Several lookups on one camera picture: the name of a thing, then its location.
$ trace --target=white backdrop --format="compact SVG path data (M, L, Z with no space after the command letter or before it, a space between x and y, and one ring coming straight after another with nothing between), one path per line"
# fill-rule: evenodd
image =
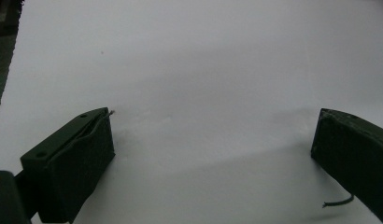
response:
M383 127L383 0L27 0L0 169L108 106L75 223L380 223L311 159L322 107ZM34 223L40 223L35 216Z

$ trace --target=white surface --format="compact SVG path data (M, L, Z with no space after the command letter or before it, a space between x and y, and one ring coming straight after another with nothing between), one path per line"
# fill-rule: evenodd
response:
M0 169L108 106L75 223L380 223L309 157L319 110L383 127L383 0L25 1Z

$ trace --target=screw hole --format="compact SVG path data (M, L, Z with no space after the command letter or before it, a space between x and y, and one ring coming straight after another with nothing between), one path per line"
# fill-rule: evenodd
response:
M42 157L47 156L47 153L46 153L46 152L39 152L39 153L36 154L36 156L37 156L38 158L42 158Z

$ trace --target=black wire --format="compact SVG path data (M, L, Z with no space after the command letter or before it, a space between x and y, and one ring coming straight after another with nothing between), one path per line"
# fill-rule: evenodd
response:
M351 194L351 197L349 197L348 199L345 199L344 201L341 201L341 202L337 202L337 203L323 203L322 208L324 208L324 207L331 207L331 206L344 205L344 204L351 203L352 201L354 201L354 195L353 194Z

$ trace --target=dark green bracket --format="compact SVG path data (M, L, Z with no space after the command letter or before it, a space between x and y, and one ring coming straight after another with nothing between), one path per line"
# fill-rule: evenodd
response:
M383 222L383 129L321 109L311 157Z
M107 108L79 115L21 157L16 177L0 171L0 224L72 223L115 156Z

